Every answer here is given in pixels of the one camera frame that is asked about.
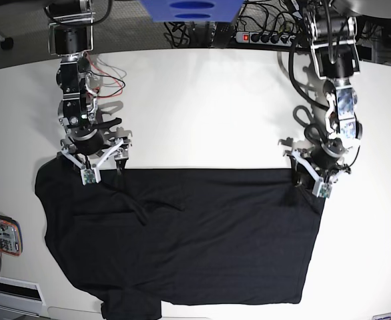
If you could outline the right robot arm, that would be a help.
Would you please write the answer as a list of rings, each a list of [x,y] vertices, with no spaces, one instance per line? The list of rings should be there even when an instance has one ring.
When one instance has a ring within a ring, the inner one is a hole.
[[[93,49],[97,24],[91,1],[51,1],[44,7],[49,20],[49,52],[60,58],[56,82],[63,98],[58,120],[65,131],[61,154],[79,169],[84,185],[101,181],[101,166],[114,159],[122,171],[131,144],[127,135],[110,133],[121,119],[104,121],[99,113],[100,90],[91,84],[99,72],[91,70],[88,53]]]

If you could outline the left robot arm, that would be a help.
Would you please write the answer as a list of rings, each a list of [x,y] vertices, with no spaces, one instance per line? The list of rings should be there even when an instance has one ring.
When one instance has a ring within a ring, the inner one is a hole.
[[[301,5],[305,30],[291,45],[288,71],[293,87],[313,107],[324,110],[324,122],[312,120],[305,126],[309,146],[292,145],[295,184],[316,197],[327,198],[343,174],[351,173],[347,154],[358,153],[362,124],[356,116],[357,95],[350,82],[359,72],[356,50],[357,24],[354,16],[337,12],[331,1],[307,1]],[[310,98],[294,77],[294,54],[299,44],[310,46],[316,75],[323,84],[326,103]]]

